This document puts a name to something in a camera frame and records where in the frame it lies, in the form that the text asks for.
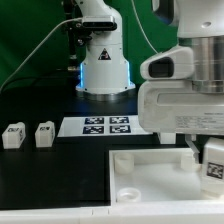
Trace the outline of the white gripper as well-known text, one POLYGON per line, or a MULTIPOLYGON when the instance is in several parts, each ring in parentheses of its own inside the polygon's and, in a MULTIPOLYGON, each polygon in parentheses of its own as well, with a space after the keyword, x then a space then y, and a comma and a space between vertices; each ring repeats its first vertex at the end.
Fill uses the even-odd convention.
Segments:
POLYGON ((196 135, 224 135, 224 94, 201 94, 188 81, 145 81, 138 119, 146 132, 182 133, 199 164, 196 135))

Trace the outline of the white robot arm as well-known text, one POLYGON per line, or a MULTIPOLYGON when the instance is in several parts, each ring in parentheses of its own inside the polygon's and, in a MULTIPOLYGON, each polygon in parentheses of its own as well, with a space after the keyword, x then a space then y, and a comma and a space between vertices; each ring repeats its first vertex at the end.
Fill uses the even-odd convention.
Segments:
MULTIPOLYGON (((92 39, 80 65, 80 96, 114 100, 135 89, 123 56, 122 19, 103 0, 76 0, 77 28, 92 39)), ((178 44, 140 66, 138 121, 143 130, 224 136, 224 0, 151 0, 152 11, 178 28, 178 44)))

